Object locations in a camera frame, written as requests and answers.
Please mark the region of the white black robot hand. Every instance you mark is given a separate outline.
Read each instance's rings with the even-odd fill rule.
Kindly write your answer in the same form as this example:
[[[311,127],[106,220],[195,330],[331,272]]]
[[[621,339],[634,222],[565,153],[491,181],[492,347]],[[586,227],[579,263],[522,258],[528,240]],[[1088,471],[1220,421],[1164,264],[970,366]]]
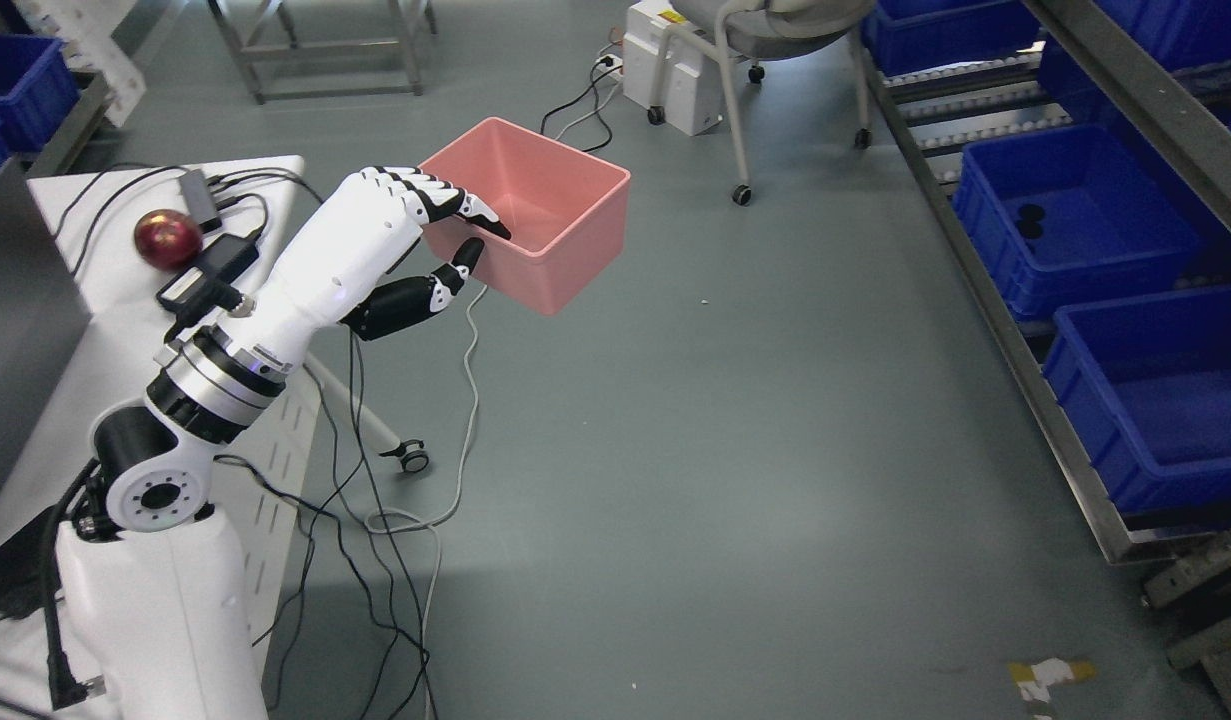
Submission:
[[[487,202],[427,170],[350,174],[287,242],[254,293],[254,311],[223,318],[219,329],[270,366],[298,366],[313,334],[340,322],[417,245],[423,228],[451,217],[513,236]]]

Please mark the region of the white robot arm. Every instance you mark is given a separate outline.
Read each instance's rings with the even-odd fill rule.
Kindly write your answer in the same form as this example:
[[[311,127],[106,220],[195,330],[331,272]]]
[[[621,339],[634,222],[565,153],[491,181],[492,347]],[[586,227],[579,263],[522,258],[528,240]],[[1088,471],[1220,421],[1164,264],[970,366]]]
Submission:
[[[123,719],[263,719],[244,546],[213,468],[286,389],[311,329],[218,315],[91,425],[79,502],[46,546],[68,624]]]

